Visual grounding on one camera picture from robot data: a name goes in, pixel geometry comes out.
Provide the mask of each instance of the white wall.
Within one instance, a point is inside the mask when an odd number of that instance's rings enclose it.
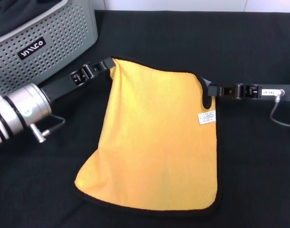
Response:
[[[290,12],[290,0],[92,0],[102,10]]]

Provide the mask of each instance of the gray basket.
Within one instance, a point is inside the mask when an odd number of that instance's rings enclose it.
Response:
[[[0,94],[38,84],[97,40],[92,0],[63,0],[0,38]]]

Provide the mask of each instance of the black cloth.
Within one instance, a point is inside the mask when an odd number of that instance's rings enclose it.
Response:
[[[0,0],[0,37],[51,9],[61,0]]]
[[[97,43],[57,76],[117,56],[220,84],[290,84],[290,14],[99,11],[96,17]],[[222,199],[210,216],[140,216],[81,199],[73,181],[97,148],[110,88],[106,80],[56,102],[54,113],[67,124],[44,144],[26,131],[0,146],[0,228],[290,228],[290,129],[269,120],[273,102],[217,103]]]

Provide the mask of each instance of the black logo label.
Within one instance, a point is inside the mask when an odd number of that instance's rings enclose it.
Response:
[[[21,50],[18,54],[19,58],[21,60],[24,60],[28,58],[30,55],[32,55],[34,52],[41,49],[43,46],[46,45],[46,42],[43,37],[39,38],[29,46],[25,47],[23,50]]]

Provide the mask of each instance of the white tag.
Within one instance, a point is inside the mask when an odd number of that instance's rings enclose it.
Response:
[[[263,89],[261,92],[262,96],[279,96],[281,91],[279,89]]]
[[[211,112],[207,112],[207,113],[200,113],[200,114],[198,114],[198,118],[199,118],[200,125],[215,122],[216,121],[216,111],[211,111]]]

